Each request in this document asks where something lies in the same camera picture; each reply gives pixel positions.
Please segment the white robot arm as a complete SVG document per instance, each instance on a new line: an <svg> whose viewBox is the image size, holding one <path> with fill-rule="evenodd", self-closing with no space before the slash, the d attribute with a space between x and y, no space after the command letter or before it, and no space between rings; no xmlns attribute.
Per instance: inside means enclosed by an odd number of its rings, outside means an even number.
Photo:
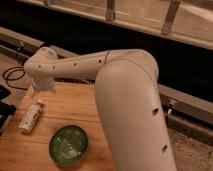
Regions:
<svg viewBox="0 0 213 171"><path fill-rule="evenodd" d="M40 48L24 64L35 91L56 78L95 82L97 112L117 171L177 171L158 89L155 58L142 49L106 50L59 59Z"/></svg>

